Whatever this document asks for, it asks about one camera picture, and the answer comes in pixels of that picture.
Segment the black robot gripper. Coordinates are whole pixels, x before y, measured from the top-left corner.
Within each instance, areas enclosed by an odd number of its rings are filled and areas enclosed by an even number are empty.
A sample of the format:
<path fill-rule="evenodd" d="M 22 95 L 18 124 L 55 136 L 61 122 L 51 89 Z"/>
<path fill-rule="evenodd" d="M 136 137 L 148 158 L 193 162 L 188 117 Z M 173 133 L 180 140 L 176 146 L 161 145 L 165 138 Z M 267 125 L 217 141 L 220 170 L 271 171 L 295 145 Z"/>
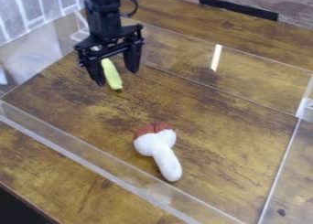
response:
<path fill-rule="evenodd" d="M 124 14 L 120 10 L 121 1 L 116 0 L 110 5 L 99 5 L 94 0 L 85 1 L 90 36 L 75 45 L 78 52 L 78 64 L 87 68 L 91 79 L 99 86 L 106 84 L 102 59 L 122 53 L 125 67 L 133 73 L 140 70 L 144 37 L 141 24 L 124 26 L 121 19 L 136 15 L 138 9 L 137 0 L 132 13 Z"/>

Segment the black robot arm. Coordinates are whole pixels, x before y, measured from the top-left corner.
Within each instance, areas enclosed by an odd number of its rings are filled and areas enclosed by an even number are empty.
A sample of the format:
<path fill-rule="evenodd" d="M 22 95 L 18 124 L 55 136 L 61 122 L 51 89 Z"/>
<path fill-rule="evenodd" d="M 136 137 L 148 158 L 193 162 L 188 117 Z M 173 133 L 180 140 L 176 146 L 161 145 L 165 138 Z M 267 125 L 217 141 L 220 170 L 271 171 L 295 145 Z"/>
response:
<path fill-rule="evenodd" d="M 91 79 L 99 86 L 106 84 L 102 60 L 124 54 L 125 67 L 133 73 L 140 70 L 144 26 L 124 26 L 121 19 L 136 15 L 137 0 L 85 0 L 89 37 L 74 49 L 78 52 L 78 64 L 89 71 Z"/>

